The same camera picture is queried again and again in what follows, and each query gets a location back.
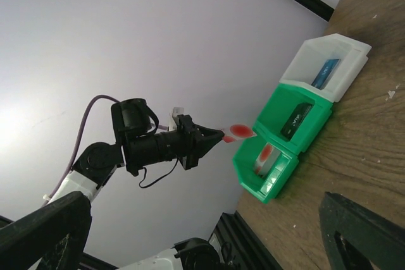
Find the green bin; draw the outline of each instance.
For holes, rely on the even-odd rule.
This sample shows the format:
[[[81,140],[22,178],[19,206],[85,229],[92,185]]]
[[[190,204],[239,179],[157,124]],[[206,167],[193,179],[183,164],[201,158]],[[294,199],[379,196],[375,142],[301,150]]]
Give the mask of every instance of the green bin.
[[[234,156],[233,162],[240,184],[261,202],[267,203],[270,199],[275,198],[284,186],[297,166],[298,158],[271,139],[263,138],[257,129],[253,128],[253,130],[258,136],[245,139]],[[267,143],[280,150],[281,153],[269,173],[262,178],[254,172],[254,162]]]
[[[281,129],[301,103],[313,105],[301,125],[289,140]],[[264,138],[272,139],[295,155],[305,152],[332,113],[333,103],[300,87],[280,83],[254,125]]]

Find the wooden table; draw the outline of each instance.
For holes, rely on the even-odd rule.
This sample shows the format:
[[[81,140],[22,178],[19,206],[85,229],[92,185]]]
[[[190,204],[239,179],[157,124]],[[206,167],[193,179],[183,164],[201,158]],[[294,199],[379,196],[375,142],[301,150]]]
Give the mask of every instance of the wooden table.
[[[284,269],[330,269],[325,191],[405,226],[405,0],[341,0],[332,33],[371,45],[367,64],[279,196],[264,205],[245,192],[237,207]]]

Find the red object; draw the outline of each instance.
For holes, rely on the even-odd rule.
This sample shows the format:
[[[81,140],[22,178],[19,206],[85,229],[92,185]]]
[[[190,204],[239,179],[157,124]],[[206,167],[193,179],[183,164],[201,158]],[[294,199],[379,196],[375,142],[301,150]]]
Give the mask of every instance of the red object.
[[[273,146],[270,144],[266,144],[263,150],[260,153],[260,161],[265,162],[268,157],[270,156],[271,151],[273,150]]]
[[[236,138],[233,138],[233,137],[231,137],[231,136],[224,136],[224,137],[222,137],[222,140],[223,140],[224,142],[226,142],[226,143],[229,143],[229,142],[236,142],[236,141],[237,141]]]
[[[253,130],[245,125],[233,125],[230,127],[230,131],[234,135],[236,135],[238,137],[242,137],[242,138],[249,138],[249,137],[254,136]]]

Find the robotic arm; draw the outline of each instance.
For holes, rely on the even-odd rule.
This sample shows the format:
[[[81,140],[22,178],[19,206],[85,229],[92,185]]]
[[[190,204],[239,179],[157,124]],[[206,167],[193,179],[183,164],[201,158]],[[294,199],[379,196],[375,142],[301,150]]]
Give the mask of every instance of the robotic arm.
[[[156,133],[157,116],[144,99],[117,102],[111,107],[115,144],[94,143],[74,163],[49,203],[74,192],[82,192],[92,202],[117,168],[124,166],[133,176],[144,166],[178,159],[185,170],[198,165],[224,134],[195,125],[189,115],[174,117],[175,130]],[[215,249],[205,240],[193,238],[122,270],[233,269],[220,264]]]

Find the white bin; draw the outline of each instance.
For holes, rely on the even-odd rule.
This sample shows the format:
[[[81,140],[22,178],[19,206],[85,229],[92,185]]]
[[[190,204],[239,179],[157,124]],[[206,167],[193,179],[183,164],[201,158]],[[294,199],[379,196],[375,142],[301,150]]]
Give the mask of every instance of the white bin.
[[[371,46],[340,34],[332,34],[304,42],[281,78],[281,83],[303,87],[323,98],[340,101],[362,67],[366,64]],[[326,60],[339,58],[340,63],[323,88],[311,86]]]

